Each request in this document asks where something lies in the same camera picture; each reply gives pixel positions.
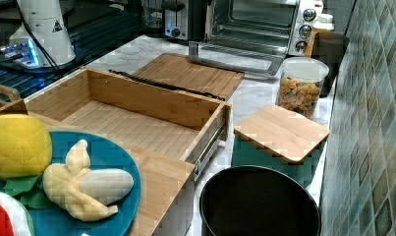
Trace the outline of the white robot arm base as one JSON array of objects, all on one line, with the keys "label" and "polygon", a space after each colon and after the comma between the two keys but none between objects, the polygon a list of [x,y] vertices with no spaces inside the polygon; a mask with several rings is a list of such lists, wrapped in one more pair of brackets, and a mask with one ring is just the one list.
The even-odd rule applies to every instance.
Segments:
[{"label": "white robot arm base", "polygon": [[8,59],[28,69],[60,69],[76,58],[59,0],[17,0],[22,25],[0,47]]}]

